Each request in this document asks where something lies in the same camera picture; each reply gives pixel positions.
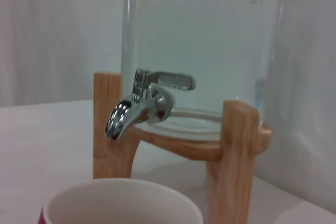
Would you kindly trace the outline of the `chrome faucet with lever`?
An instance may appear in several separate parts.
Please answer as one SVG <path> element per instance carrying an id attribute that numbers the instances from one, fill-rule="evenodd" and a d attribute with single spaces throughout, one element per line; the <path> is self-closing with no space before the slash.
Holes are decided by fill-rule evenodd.
<path id="1" fill-rule="evenodd" d="M 131 95 L 116 105 L 108 119 L 106 137 L 120 140 L 136 124 L 166 120 L 175 106 L 175 99 L 163 87 L 191 91 L 196 87 L 196 80 L 182 73 L 137 69 Z"/>

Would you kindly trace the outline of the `red ceramic cup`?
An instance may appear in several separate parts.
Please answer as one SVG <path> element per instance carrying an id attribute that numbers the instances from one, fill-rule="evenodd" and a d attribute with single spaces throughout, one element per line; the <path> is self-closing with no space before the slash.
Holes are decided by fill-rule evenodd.
<path id="1" fill-rule="evenodd" d="M 71 186 L 46 203 L 38 224 L 204 224 L 199 208 L 178 191 L 126 178 Z"/>

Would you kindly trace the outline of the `glass water dispenser jar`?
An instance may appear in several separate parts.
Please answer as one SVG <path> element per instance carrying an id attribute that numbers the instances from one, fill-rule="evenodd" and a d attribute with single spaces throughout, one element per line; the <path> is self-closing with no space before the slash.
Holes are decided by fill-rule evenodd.
<path id="1" fill-rule="evenodd" d="M 217 140 L 223 103 L 241 101 L 265 117 L 282 0 L 124 0 L 122 94 L 135 74 L 175 103 L 162 122 L 137 129 L 188 140 Z"/>

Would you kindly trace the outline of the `wooden dispenser stand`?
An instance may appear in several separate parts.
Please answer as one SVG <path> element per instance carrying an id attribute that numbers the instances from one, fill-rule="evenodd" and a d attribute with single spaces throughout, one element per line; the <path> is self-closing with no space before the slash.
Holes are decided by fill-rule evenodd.
<path id="1" fill-rule="evenodd" d="M 220 139 L 199 140 L 136 127 L 121 141 L 109 140 L 105 126 L 120 100 L 121 76 L 93 76 L 93 177 L 130 178 L 138 145 L 145 141 L 179 156 L 206 162 L 208 224 L 247 224 L 255 158 L 268 148 L 271 129 L 256 109 L 240 101 L 223 104 Z"/>

